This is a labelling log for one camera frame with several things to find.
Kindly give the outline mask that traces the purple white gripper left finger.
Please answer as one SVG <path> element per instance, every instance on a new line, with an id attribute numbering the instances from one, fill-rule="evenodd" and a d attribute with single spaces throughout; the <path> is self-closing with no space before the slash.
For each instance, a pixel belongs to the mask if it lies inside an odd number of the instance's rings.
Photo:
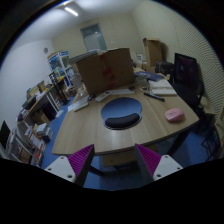
<path id="1" fill-rule="evenodd" d="M 75 183 L 78 186 L 83 186 L 94 154 L 94 145 L 91 144 L 70 156 L 58 157 L 46 168 L 46 171 Z"/>

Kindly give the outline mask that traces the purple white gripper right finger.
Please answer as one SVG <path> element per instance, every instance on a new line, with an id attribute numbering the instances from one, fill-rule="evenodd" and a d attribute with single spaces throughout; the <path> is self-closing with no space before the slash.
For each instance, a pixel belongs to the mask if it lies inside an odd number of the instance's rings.
<path id="1" fill-rule="evenodd" d="M 142 145 L 136 144 L 134 152 L 145 185 L 182 169 L 169 155 L 161 156 Z"/>

